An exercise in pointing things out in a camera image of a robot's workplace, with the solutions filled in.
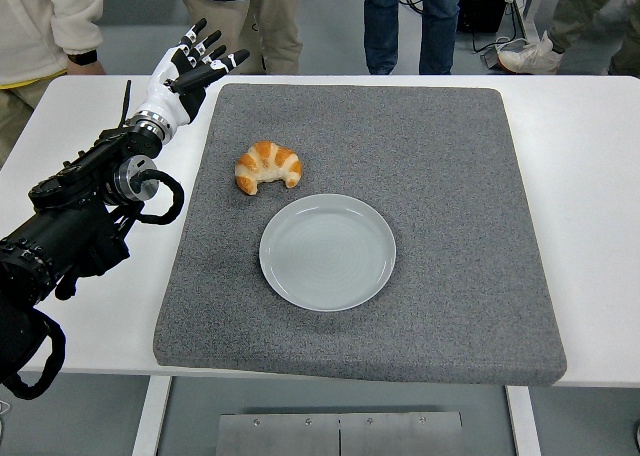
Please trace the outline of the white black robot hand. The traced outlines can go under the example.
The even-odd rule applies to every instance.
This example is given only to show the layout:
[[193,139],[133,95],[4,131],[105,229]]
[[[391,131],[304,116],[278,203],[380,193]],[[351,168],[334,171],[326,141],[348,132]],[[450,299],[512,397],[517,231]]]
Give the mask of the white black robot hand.
[[197,21],[167,50],[151,75],[146,99],[136,116],[161,120],[169,131],[193,122],[206,98],[206,88],[249,58],[246,49],[229,53],[224,45],[213,48],[221,38],[219,30],[199,40],[206,25],[205,19]]

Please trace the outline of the person's hand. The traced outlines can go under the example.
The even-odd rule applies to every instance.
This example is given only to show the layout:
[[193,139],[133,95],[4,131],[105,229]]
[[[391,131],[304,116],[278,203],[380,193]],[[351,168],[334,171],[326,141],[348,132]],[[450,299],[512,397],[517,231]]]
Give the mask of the person's hand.
[[105,75],[106,72],[100,61],[95,61],[86,65],[79,65],[72,61],[67,64],[68,75]]

